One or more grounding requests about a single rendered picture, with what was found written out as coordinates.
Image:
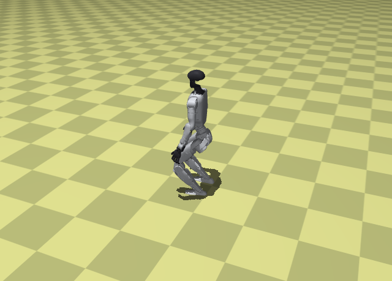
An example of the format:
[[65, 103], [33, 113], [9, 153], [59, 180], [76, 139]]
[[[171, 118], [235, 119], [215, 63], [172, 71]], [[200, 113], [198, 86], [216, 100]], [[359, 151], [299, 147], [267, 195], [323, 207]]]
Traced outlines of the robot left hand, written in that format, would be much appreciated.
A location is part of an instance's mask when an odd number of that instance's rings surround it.
[[[178, 147], [175, 149], [175, 151], [173, 151], [171, 154], [173, 155], [172, 156], [172, 160], [175, 162], [175, 163], [177, 163], [177, 164], [180, 164], [179, 163], [179, 159], [180, 159], [180, 157], [181, 157], [181, 152], [183, 152], [184, 151], [184, 148], [185, 148], [185, 146], [183, 146], [183, 148], [182, 148], [182, 150], [180, 150]], [[178, 160], [177, 160], [178, 159]]]

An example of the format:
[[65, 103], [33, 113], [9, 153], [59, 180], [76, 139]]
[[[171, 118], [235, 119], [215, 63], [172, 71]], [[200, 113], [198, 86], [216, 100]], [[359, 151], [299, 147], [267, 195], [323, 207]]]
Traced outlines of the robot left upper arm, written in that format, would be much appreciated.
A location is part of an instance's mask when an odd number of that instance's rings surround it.
[[187, 101], [187, 118], [189, 122], [187, 124], [190, 124], [191, 128], [190, 131], [193, 131], [195, 129], [195, 118], [196, 118], [196, 109], [198, 107], [198, 102], [196, 97], [191, 97]]

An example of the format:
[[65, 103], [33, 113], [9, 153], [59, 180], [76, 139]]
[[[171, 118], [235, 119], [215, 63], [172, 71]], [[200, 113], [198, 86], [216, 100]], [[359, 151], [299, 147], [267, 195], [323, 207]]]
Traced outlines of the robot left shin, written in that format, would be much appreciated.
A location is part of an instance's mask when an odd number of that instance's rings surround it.
[[183, 168], [181, 165], [175, 166], [173, 169], [173, 172], [187, 185], [189, 185], [191, 188], [193, 188], [195, 191], [199, 191], [199, 193], [202, 193], [201, 190], [203, 190], [195, 181], [194, 176], [191, 174], [191, 172], [187, 168]]

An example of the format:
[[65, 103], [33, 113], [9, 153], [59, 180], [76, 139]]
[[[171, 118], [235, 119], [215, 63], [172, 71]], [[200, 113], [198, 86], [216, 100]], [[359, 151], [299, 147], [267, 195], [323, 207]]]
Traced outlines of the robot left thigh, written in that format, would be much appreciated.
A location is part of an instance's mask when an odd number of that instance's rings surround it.
[[198, 153], [203, 152], [207, 148], [207, 144], [208, 141], [206, 140], [206, 138], [202, 140], [197, 138], [196, 140], [191, 141], [189, 144], [186, 145], [184, 151], [181, 152], [181, 157], [179, 159], [180, 164], [174, 163], [174, 167], [181, 165], [185, 169], [185, 164], [183, 162], [191, 158], [196, 153], [196, 151], [198, 151]]

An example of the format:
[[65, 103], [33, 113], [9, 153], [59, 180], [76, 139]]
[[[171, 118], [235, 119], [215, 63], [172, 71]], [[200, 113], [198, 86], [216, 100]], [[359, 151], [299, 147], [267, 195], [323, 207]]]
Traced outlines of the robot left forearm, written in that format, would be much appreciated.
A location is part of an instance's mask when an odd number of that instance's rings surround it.
[[186, 144], [188, 144], [189, 138], [192, 135], [192, 133], [190, 132], [190, 128], [191, 128], [190, 124], [186, 124], [185, 125], [182, 139], [180, 139], [180, 142], [179, 142], [179, 145], [178, 145], [178, 148], [180, 150], [182, 150], [183, 146], [186, 147]]

